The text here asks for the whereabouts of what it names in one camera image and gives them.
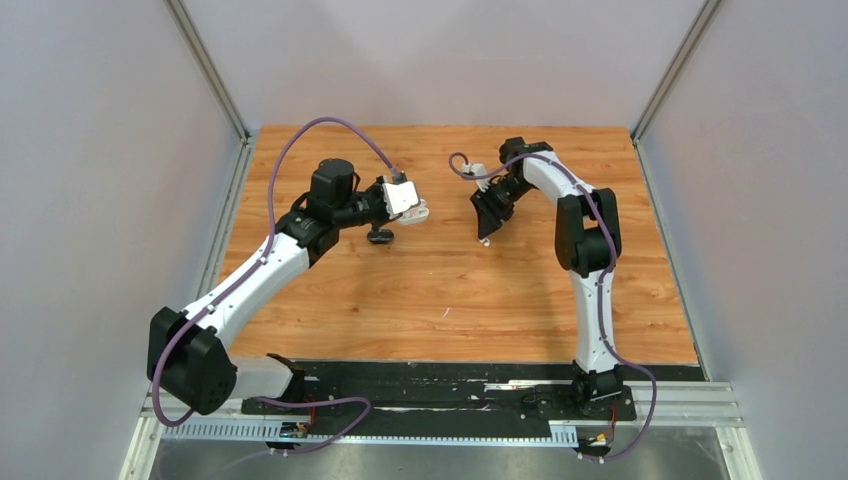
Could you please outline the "white earbud charging case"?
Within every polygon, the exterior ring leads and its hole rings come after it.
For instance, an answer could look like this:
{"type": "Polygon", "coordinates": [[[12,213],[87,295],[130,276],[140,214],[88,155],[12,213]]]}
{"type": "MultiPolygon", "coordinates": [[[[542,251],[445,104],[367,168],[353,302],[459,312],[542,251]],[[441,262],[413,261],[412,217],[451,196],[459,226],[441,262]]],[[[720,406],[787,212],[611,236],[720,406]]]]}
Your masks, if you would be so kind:
{"type": "Polygon", "coordinates": [[[400,225],[414,225],[418,223],[422,223],[429,218],[430,210],[427,205],[427,201],[421,199],[419,204],[410,208],[409,210],[402,213],[397,222],[400,225]]]}

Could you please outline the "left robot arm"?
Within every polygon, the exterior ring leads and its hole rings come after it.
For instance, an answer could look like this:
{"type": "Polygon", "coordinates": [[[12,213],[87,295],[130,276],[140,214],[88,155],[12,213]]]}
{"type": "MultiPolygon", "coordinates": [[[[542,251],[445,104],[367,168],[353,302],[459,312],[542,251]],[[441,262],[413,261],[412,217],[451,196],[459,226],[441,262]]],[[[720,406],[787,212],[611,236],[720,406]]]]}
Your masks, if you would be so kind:
{"type": "Polygon", "coordinates": [[[228,350],[263,306],[338,243],[341,230],[368,225],[373,241],[388,240],[384,225],[419,202],[404,174],[382,176],[365,190],[359,180],[351,162],[321,161],[309,189],[242,265],[186,307],[153,316],[147,376],[155,396],[167,392],[199,415],[230,399],[268,397],[283,413],[304,405],[307,389],[290,361],[275,354],[238,359],[228,350]]]}

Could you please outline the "black earbud charging case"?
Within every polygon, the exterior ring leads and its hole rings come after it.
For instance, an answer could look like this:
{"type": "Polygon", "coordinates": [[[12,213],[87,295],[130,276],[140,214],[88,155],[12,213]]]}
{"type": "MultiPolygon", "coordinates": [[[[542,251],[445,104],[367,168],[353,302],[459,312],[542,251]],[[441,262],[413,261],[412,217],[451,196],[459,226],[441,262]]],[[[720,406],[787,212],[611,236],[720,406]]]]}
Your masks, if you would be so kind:
{"type": "Polygon", "coordinates": [[[367,232],[366,239],[372,245],[388,245],[394,241],[395,235],[389,229],[372,228],[367,232]]]}

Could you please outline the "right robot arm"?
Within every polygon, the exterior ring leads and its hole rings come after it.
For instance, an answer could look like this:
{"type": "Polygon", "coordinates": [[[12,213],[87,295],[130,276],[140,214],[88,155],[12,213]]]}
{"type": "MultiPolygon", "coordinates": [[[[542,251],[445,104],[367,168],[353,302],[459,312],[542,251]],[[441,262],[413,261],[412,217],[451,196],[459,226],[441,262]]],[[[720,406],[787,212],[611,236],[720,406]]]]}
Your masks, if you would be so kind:
{"type": "Polygon", "coordinates": [[[499,158],[501,165],[493,172],[469,160],[458,169],[477,184],[470,201],[478,238],[486,241],[498,231],[531,190],[552,202],[554,250],[572,282],[578,333],[577,372],[565,401],[580,416],[609,414],[624,388],[612,315],[612,281],[621,250],[615,193],[580,179],[546,142],[509,138],[500,146],[499,158]]]}

